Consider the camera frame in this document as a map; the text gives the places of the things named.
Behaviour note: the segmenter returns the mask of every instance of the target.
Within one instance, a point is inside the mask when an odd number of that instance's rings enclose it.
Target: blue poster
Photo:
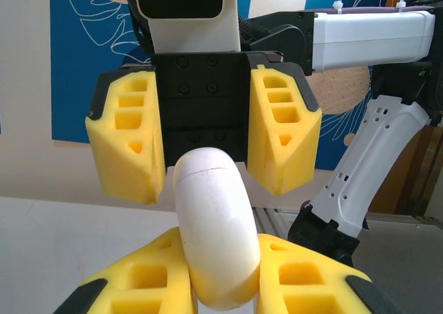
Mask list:
[[[330,8],[334,1],[306,0],[306,9]],[[347,7],[384,6],[386,1],[343,0],[343,3]],[[239,13],[243,17],[248,17],[250,4],[251,0],[239,0]],[[113,71],[127,62],[143,63],[148,60],[132,32],[125,0],[51,0],[53,139],[88,142],[84,118],[99,74]],[[346,86],[338,77],[343,79],[347,76],[348,81],[357,77],[362,86],[369,85],[368,69],[346,73],[329,74],[338,89]],[[313,80],[322,86],[325,78]],[[326,90],[319,91],[327,100]],[[351,98],[346,105],[326,108],[322,105],[322,109],[328,112],[323,118],[318,169],[336,167],[359,127],[369,98],[370,92],[365,86],[364,93]]]

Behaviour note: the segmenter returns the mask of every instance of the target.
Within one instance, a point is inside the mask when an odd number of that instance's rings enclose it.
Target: white pipe elbow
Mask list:
[[[249,302],[260,278],[260,245],[237,166],[228,154],[201,148],[174,170],[174,196],[192,287],[207,307]]]

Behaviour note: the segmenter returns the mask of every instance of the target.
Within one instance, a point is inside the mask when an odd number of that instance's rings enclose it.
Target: floor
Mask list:
[[[258,209],[255,217],[261,232],[284,237],[295,214]],[[1,312],[52,313],[85,277],[177,225],[171,212],[0,198]],[[441,313],[443,231],[409,218],[369,225],[356,267],[406,314]]]

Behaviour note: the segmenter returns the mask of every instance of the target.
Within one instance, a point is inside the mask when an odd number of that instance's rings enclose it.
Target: yellow foam gripper pad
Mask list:
[[[257,314],[370,314],[346,282],[368,276],[317,252],[260,234]]]
[[[86,128],[103,192],[157,203],[166,169],[155,72],[103,73]]]
[[[60,313],[197,314],[178,228],[86,279],[78,290],[79,297],[74,292]]]
[[[322,112],[308,108],[305,99],[315,97],[292,65],[296,75],[263,65],[251,70],[248,171],[275,195],[313,179],[320,135]]]

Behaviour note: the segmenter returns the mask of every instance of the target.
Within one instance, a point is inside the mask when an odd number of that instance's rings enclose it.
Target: mounting hole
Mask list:
[[[215,94],[219,90],[219,87],[217,86],[217,84],[213,82],[210,83],[206,89],[208,90],[209,93]]]
[[[263,83],[265,88],[287,88],[288,84],[281,77],[264,77]]]
[[[325,283],[317,266],[310,262],[284,264],[280,267],[279,276],[280,285],[307,286]]]
[[[217,141],[225,141],[226,140],[226,132],[217,132],[215,134],[215,138]]]
[[[166,248],[171,248],[171,247],[172,247],[172,240],[168,239],[160,245],[159,250],[164,250]]]
[[[206,59],[206,63],[209,67],[215,67],[218,63],[218,59],[214,55],[211,55]]]
[[[131,266],[128,289],[166,288],[168,270],[161,264],[138,262]]]
[[[270,103],[287,103],[293,102],[291,93],[288,91],[285,92],[277,92],[277,93],[268,93],[268,100]]]
[[[272,243],[270,246],[272,250],[287,250],[285,247],[278,245],[276,243]]]
[[[111,303],[111,311],[108,313],[112,314],[159,314],[161,308],[161,300],[157,299],[114,299]]]
[[[141,112],[117,112],[115,114],[116,129],[137,129],[141,126]]]
[[[127,144],[129,148],[131,148],[134,153],[140,154],[143,148],[143,143],[141,141],[131,141]]]
[[[118,97],[118,106],[120,108],[142,107],[144,103],[145,103],[144,95],[133,95],[133,96],[122,95]]]
[[[327,313],[343,314],[347,313],[339,304],[334,295],[313,293],[313,295],[304,295],[293,293],[283,297],[286,304],[287,314],[308,314],[308,313]]]
[[[188,58],[186,58],[185,56],[180,56],[180,57],[177,59],[177,65],[178,65],[179,67],[187,67],[188,64],[189,64]]]
[[[282,134],[282,135],[280,135],[280,144],[283,147],[286,147],[289,144],[289,142],[291,142],[291,140],[292,140],[292,135],[291,134]]]
[[[273,108],[272,113],[274,120],[279,124],[300,122],[300,116],[295,107]]]
[[[190,142],[197,143],[200,141],[200,135],[194,133],[189,136]]]
[[[123,86],[123,91],[125,93],[147,91],[147,79],[144,77],[137,77],[135,79],[128,80],[128,82],[126,82]]]
[[[180,93],[181,95],[187,95],[187,94],[189,94],[190,90],[191,90],[191,88],[190,88],[189,85],[187,85],[187,84],[181,84],[181,85],[179,86],[179,93]]]

